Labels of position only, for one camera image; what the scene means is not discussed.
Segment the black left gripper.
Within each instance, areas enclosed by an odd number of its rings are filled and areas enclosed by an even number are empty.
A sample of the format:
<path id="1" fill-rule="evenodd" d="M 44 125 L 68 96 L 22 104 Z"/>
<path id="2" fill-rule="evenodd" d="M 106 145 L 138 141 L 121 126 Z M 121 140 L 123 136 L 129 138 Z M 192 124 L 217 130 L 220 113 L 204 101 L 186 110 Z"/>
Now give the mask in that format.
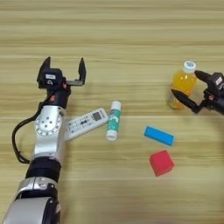
<path id="1" fill-rule="evenodd" d="M 46 68 L 50 67 L 51 58 L 47 57 L 42 63 L 39 71 L 37 81 L 40 81 L 41 75 Z M 80 59 L 78 73 L 80 75 L 77 80 L 68 80 L 61 86 L 51 86 L 46 88 L 47 97 L 45 105 L 59 106 L 63 109 L 67 108 L 68 97 L 71 94 L 71 88 L 69 86 L 81 87 L 85 84 L 87 70 L 85 66 L 85 61 L 83 58 Z"/>

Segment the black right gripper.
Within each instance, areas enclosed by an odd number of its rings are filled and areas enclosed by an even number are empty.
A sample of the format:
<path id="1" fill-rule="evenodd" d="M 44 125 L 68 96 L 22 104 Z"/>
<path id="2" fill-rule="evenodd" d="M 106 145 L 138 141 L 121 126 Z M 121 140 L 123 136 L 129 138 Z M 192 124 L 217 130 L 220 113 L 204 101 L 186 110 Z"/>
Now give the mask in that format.
<path id="1" fill-rule="evenodd" d="M 213 77 L 209 73 L 196 70 L 195 75 L 199 80 L 205 83 L 213 82 Z M 192 101 L 186 94 L 182 93 L 181 91 L 173 89 L 171 92 L 182 104 L 188 107 L 195 114 L 198 114 L 206 106 L 208 110 L 214 110 L 224 115 L 224 99 L 211 94 L 207 89 L 204 91 L 205 100 L 203 100 L 200 105 L 198 105 L 195 101 Z"/>

